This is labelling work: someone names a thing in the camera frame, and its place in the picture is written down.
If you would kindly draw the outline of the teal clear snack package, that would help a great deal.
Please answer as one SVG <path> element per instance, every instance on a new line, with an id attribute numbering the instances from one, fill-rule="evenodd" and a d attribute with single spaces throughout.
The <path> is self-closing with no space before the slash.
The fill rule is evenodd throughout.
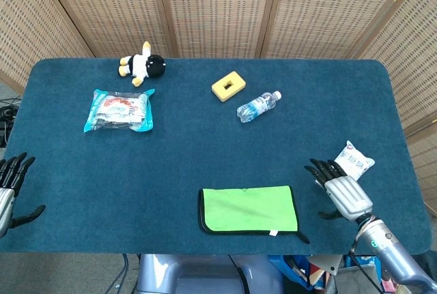
<path id="1" fill-rule="evenodd" d="M 150 97 L 155 89 L 141 93 L 121 93 L 95 89 L 83 132 L 128 128 L 147 132 L 154 127 Z"/>

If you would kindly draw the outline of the blue plastic bin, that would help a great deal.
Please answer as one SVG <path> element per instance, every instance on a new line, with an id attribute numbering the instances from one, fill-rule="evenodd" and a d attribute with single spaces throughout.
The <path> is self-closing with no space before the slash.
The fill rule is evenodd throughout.
<path id="1" fill-rule="evenodd" d="M 310 283 L 310 263 L 305 255 L 268 255 L 268 260 L 291 282 L 306 290 L 313 290 Z"/>

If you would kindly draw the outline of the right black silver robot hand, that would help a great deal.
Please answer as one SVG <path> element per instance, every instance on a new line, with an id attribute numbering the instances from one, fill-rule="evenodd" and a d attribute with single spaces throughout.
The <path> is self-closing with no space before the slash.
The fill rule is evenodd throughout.
<path id="1" fill-rule="evenodd" d="M 325 220 L 345 218 L 360 224 L 367 220 L 373 210 L 373 203 L 361 188 L 358 182 L 334 160 L 309 160 L 313 166 L 305 166 L 315 180 L 325 190 L 336 210 L 330 213 L 319 211 L 318 214 Z"/>

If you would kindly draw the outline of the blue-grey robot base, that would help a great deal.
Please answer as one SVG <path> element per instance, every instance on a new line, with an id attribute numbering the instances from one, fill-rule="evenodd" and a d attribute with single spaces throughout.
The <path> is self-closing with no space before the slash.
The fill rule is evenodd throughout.
<path id="1" fill-rule="evenodd" d="M 134 294 L 283 294 L 266 255 L 142 254 Z"/>

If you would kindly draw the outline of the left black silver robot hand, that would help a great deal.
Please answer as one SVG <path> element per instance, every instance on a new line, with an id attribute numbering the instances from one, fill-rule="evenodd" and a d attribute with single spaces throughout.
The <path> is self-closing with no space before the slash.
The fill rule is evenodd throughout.
<path id="1" fill-rule="evenodd" d="M 27 158 L 27 152 L 23 152 L 9 160 L 0 160 L 0 238 L 9 229 L 33 222 L 46 209 L 46 205 L 40 205 L 30 214 L 16 218 L 13 216 L 16 199 L 27 171 L 35 159 L 35 157 Z"/>

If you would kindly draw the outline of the yellow sponge with hole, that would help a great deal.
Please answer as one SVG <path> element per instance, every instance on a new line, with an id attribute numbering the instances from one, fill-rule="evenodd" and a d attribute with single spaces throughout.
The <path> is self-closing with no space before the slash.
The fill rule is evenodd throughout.
<path id="1" fill-rule="evenodd" d="M 225 102 L 242 91 L 245 86 L 245 80 L 236 71 L 232 71 L 216 81 L 211 90 L 221 102 Z"/>

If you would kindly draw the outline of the woven wicker folding screen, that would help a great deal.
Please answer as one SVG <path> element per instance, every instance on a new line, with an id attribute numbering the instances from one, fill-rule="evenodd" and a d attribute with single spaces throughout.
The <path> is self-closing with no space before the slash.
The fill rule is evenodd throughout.
<path id="1" fill-rule="evenodd" d="M 0 0 L 0 87 L 35 62 L 121 57 L 376 59 L 437 214 L 437 0 Z"/>

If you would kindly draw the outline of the grey and green cloth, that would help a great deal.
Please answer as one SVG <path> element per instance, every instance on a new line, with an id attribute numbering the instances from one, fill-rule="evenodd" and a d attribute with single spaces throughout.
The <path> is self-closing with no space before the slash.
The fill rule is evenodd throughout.
<path id="1" fill-rule="evenodd" d="M 296 235 L 300 231 L 291 186 L 262 188 L 203 188 L 198 193 L 198 220 L 202 231 L 212 235 Z"/>

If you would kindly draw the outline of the grey folded cloth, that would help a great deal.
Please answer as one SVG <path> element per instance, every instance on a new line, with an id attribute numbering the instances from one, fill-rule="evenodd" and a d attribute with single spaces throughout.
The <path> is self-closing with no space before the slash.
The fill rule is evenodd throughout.
<path id="1" fill-rule="evenodd" d="M 380 294 L 358 267 L 340 269 L 335 284 L 337 294 Z"/>

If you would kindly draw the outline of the white blue-print snack bag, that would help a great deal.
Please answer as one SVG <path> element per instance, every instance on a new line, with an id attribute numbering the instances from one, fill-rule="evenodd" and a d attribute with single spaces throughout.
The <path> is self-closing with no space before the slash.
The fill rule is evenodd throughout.
<path id="1" fill-rule="evenodd" d="M 346 141 L 335 162 L 355 181 L 358 181 L 376 163 L 374 159 L 361 153 L 350 141 Z"/>

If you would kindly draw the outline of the clear plastic water bottle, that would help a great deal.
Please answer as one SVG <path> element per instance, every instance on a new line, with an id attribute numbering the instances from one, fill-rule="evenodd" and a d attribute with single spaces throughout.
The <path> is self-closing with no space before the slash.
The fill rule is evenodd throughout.
<path id="1" fill-rule="evenodd" d="M 261 114 L 272 110 L 281 98 L 282 94 L 280 91 L 263 93 L 259 97 L 238 107 L 236 115 L 242 123 L 250 122 Z"/>

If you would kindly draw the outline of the blue felt table cover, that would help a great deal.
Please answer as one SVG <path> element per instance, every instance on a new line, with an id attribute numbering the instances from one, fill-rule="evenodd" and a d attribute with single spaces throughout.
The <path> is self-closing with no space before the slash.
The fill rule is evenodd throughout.
<path id="1" fill-rule="evenodd" d="M 154 254 L 341 254 L 356 225 L 324 220 L 335 207 L 305 169 L 352 142 L 375 164 L 360 185 L 412 254 L 432 232 L 407 149 L 391 82 L 375 60 L 168 59 L 148 79 L 154 127 L 83 132 L 95 89 L 131 92 L 118 59 L 44 59 L 29 75 L 7 158 L 36 158 L 15 214 L 39 205 L 35 221 L 8 231 L 0 252 Z M 245 88 L 225 102 L 211 86 L 232 71 Z M 242 123 L 238 107 L 280 91 L 276 106 Z M 296 235 L 210 235 L 201 230 L 202 188 L 289 185 Z"/>

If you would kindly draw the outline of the black white yellow plush toy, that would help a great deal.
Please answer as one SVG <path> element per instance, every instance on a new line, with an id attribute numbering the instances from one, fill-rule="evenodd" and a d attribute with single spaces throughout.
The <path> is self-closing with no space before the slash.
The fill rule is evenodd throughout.
<path id="1" fill-rule="evenodd" d="M 122 57 L 119 61 L 118 74 L 121 77 L 131 76 L 132 84 L 139 87 L 146 78 L 160 78 L 167 64 L 160 55 L 153 55 L 151 45 L 145 41 L 141 54 Z"/>

